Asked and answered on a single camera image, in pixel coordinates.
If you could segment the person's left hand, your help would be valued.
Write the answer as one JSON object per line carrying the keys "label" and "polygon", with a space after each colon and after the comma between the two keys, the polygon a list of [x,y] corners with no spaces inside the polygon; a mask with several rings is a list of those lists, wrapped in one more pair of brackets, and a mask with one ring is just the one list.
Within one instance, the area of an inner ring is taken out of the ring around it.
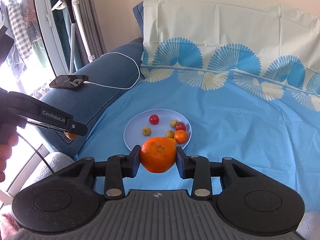
{"label": "person's left hand", "polygon": [[5,169],[7,167],[7,160],[12,155],[12,148],[18,144],[17,133],[10,136],[7,144],[0,145],[0,182],[5,181]]}

